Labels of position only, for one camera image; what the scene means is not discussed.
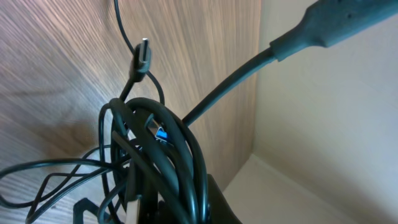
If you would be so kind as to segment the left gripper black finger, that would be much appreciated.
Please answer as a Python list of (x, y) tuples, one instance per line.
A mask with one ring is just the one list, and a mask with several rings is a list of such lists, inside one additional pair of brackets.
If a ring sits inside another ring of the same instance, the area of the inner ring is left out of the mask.
[(210, 224), (242, 224), (227, 203), (212, 175), (207, 175)]

